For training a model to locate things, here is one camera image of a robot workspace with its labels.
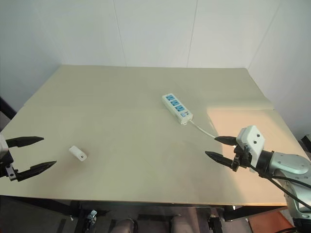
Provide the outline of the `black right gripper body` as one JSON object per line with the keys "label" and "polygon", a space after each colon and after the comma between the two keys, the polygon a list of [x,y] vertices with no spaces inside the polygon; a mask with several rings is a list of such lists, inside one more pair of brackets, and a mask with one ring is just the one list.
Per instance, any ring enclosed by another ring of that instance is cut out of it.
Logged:
{"label": "black right gripper body", "polygon": [[231,164],[231,169],[237,171],[239,167],[248,168],[251,165],[250,149],[247,145],[243,148],[237,145],[234,149],[235,157]]}

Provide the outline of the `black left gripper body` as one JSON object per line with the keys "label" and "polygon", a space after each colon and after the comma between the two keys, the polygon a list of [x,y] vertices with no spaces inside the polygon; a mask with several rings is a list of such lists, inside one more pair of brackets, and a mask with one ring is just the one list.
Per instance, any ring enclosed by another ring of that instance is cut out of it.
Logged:
{"label": "black left gripper body", "polygon": [[10,181],[17,180],[18,170],[13,168],[13,157],[10,151],[7,151],[0,159],[0,177],[8,177]]}

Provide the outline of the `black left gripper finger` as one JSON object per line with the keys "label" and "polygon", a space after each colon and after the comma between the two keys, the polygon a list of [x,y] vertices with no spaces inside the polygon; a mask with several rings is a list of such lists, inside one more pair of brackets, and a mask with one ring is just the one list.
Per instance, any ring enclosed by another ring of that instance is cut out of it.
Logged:
{"label": "black left gripper finger", "polygon": [[17,137],[12,139],[7,139],[6,144],[8,148],[12,147],[24,147],[36,142],[44,140],[43,137],[38,136],[25,136],[25,137]]}
{"label": "black left gripper finger", "polygon": [[17,181],[23,181],[28,178],[31,178],[33,176],[39,175],[40,173],[44,172],[45,170],[49,169],[52,167],[57,161],[50,161],[50,162],[45,162],[45,163],[40,163],[35,166],[31,166],[30,169],[23,171],[23,172],[17,172],[16,173],[16,178]]}

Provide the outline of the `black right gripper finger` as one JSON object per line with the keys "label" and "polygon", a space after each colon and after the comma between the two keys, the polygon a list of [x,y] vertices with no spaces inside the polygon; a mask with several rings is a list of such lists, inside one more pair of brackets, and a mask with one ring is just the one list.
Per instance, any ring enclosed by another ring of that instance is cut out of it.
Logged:
{"label": "black right gripper finger", "polygon": [[231,159],[228,159],[226,157],[224,157],[222,154],[213,152],[213,151],[205,151],[205,154],[211,158],[213,161],[224,165],[226,167],[232,168],[232,163],[233,161]]}
{"label": "black right gripper finger", "polygon": [[229,145],[229,146],[236,145],[236,137],[232,137],[232,136],[218,136],[218,137],[215,137],[214,140],[222,144]]}

